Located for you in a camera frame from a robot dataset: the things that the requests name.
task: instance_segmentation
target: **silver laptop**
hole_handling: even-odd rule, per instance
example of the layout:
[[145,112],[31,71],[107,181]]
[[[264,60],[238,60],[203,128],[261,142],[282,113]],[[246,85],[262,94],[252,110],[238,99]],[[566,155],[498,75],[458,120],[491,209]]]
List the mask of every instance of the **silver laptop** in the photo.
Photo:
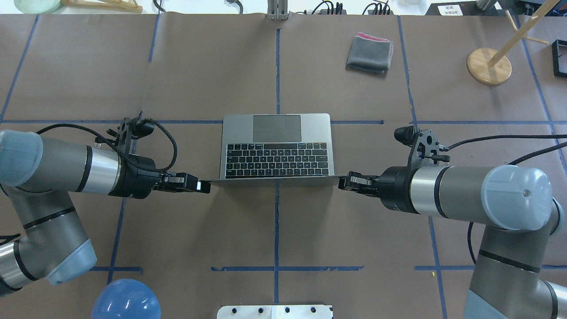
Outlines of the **silver laptop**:
[[225,115],[220,177],[213,184],[275,181],[284,186],[338,183],[328,114]]

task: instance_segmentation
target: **white bracket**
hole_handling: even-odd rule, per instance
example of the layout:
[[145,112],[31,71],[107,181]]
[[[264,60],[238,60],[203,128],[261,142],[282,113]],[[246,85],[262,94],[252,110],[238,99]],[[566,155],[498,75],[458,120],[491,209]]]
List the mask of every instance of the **white bracket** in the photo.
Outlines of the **white bracket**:
[[327,305],[260,305],[224,306],[217,319],[333,319],[333,306]]
[[268,20],[287,20],[287,0],[268,0]]

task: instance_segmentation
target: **folded cloth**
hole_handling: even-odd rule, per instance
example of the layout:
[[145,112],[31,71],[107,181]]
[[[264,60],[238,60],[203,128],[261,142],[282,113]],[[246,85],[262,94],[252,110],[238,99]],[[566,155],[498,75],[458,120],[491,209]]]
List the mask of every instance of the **folded cloth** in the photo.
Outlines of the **folded cloth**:
[[358,33],[350,45],[346,65],[372,73],[384,73],[392,62],[392,41]]

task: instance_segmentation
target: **space bar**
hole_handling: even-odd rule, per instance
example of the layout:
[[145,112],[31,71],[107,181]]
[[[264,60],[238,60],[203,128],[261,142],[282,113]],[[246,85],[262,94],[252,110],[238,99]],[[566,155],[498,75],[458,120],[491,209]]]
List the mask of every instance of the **space bar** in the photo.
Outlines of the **space bar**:
[[297,149],[297,144],[264,144],[264,149]]

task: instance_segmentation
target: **wooden stand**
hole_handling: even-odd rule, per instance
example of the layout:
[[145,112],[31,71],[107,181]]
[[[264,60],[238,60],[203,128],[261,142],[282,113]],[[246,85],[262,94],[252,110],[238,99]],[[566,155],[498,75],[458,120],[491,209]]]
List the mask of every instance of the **wooden stand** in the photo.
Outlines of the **wooden stand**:
[[509,12],[506,12],[508,19],[512,22],[516,33],[508,42],[500,49],[496,51],[491,48],[481,48],[474,50],[467,60],[467,67],[470,74],[480,82],[489,85],[498,85],[504,83],[512,74],[512,65],[505,54],[516,45],[522,38],[527,40],[533,40],[540,43],[547,43],[546,41],[534,39],[527,37],[528,31],[533,28],[538,21],[546,15],[559,0],[547,0],[537,11],[534,12],[533,16],[528,20],[519,30],[512,21],[512,17]]
[[138,5],[136,0],[61,0],[65,6],[84,7],[92,9],[104,9],[114,11],[126,11],[133,13],[142,13],[143,8]]

